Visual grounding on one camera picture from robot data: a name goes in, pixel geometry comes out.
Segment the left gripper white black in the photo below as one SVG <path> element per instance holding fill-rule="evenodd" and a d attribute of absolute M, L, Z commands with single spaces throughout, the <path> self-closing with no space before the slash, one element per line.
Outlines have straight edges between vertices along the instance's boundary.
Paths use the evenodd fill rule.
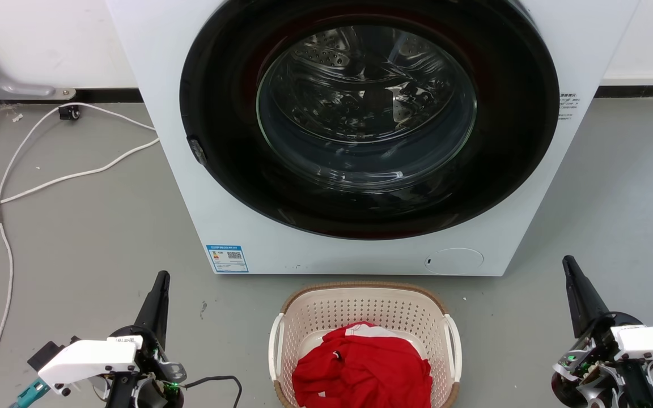
<path fill-rule="evenodd" d="M 161 270 L 134 326 L 105 340 L 80 340 L 38 372 L 52 392 L 66 397 L 81 381 L 104 380 L 105 408 L 183 408 L 182 364 L 165 355 L 171 276 Z"/>

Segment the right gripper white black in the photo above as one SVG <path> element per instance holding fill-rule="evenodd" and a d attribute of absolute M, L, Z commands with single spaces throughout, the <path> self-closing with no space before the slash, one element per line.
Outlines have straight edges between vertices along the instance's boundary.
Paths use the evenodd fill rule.
<path fill-rule="evenodd" d="M 577 341 L 554 364 L 555 397 L 568 408 L 653 408 L 653 326 L 609 312 L 575 257 L 562 266 Z"/>

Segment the beige perforated plastic laundry basket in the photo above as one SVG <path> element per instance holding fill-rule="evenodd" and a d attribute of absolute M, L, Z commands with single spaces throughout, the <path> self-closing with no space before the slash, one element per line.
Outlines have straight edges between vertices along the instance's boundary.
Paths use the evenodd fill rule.
<path fill-rule="evenodd" d="M 355 322 L 385 328 L 414 346 L 432 367 L 432 408 L 454 408 L 463 352 L 447 307 L 432 292 L 399 282 L 327 282 L 294 292 L 269 334 L 269 375 L 283 408 L 297 408 L 292 374 L 329 331 Z"/>

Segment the blue energy label sticker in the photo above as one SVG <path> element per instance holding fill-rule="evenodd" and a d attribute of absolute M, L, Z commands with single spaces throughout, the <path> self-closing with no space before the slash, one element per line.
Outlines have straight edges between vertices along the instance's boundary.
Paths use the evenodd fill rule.
<path fill-rule="evenodd" d="M 240 245 L 207 245 L 205 250 L 216 274 L 249 273 L 243 248 Z"/>

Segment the white front-load washing machine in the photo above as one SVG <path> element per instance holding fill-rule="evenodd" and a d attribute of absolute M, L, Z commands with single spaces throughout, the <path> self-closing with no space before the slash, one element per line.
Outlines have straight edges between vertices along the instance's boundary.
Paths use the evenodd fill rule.
<path fill-rule="evenodd" d="M 230 195 L 192 155 L 180 116 L 180 76 L 200 29 L 226 0 L 105 1 L 204 250 L 243 248 L 249 273 L 233 275 L 436 275 L 425 267 L 429 255 L 469 248 L 484 256 L 474 276 L 487 277 L 505 273 L 640 3 L 518 0 L 534 18 L 559 78 L 557 128 L 541 162 L 506 199 L 462 224 L 402 239 L 353 240 L 267 219 Z"/>

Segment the round white drain filter cover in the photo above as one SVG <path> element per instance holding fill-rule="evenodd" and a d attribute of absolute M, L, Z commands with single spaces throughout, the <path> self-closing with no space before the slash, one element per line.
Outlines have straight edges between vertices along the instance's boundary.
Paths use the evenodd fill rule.
<path fill-rule="evenodd" d="M 469 248 L 448 248 L 432 253 L 425 259 L 426 269 L 436 275 L 474 276 L 480 271 L 484 256 Z"/>

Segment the grey washer door latch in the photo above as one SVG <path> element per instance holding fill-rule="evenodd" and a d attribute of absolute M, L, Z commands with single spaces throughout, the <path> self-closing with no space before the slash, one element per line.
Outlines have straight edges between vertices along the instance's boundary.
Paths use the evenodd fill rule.
<path fill-rule="evenodd" d="M 205 155 L 199 139 L 197 139 L 195 136 L 188 136 L 186 139 L 195 160 L 197 160 L 200 165 L 204 167 L 207 166 L 207 155 Z"/>

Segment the round black glass washer door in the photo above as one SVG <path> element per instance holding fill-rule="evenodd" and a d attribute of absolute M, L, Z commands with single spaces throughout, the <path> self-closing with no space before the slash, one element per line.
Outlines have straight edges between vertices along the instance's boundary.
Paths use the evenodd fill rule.
<path fill-rule="evenodd" d="M 179 85 L 186 137 L 257 213 L 353 240 L 474 219 L 533 173 L 559 78 L 518 0 L 226 0 Z"/>

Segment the red garment with white trim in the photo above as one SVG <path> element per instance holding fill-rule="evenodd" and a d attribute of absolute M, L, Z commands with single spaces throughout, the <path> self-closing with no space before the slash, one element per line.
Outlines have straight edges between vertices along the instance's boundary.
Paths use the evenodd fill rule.
<path fill-rule="evenodd" d="M 298 408 L 432 408 L 432 385 L 412 343 L 368 322 L 329 331 L 292 373 Z"/>

